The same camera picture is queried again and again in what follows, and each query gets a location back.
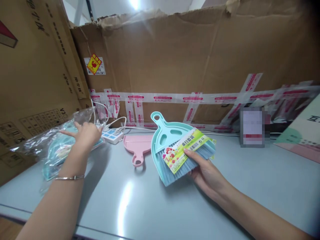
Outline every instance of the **blue bristles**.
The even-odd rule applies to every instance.
[[[207,144],[202,145],[195,152],[198,153],[204,159],[208,159],[215,154],[215,150],[209,147]],[[176,174],[173,174],[168,165],[163,160],[164,154],[165,150],[162,150],[161,152],[157,153],[157,160],[159,164],[157,164],[156,166],[160,168],[158,169],[158,172],[161,173],[161,180],[166,187],[198,166],[198,164],[194,160],[188,158],[180,167],[180,169],[176,172]]]

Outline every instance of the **power strip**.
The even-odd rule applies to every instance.
[[[116,130],[107,129],[107,131],[102,131],[102,137],[107,140],[107,142],[112,144],[117,144],[123,139],[123,132],[115,132]]]

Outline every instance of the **gray table surface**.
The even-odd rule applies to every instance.
[[[130,131],[139,135],[141,131]],[[270,145],[241,148],[217,140],[214,164],[237,189],[314,235],[320,213],[320,164]],[[92,151],[75,233],[91,239],[248,239],[251,236],[189,177],[164,187],[151,155],[135,169],[123,143]],[[26,221],[40,202],[42,165],[0,188],[0,215]]]

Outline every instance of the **silver bracelet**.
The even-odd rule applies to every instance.
[[[56,177],[55,180],[77,180],[79,178],[84,178],[84,175],[81,176],[74,176],[72,178],[68,178],[68,177]]]

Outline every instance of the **hand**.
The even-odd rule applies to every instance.
[[[198,167],[191,171],[191,177],[198,187],[214,201],[217,201],[217,198],[221,198],[231,184],[210,160],[204,160],[199,154],[186,148],[184,153],[199,164]]]
[[[82,147],[92,148],[93,145],[101,138],[103,127],[97,128],[93,123],[83,123],[81,126],[79,123],[74,122],[75,127],[78,132],[68,132],[61,130],[60,132],[68,136],[74,137],[76,143],[80,144]]]

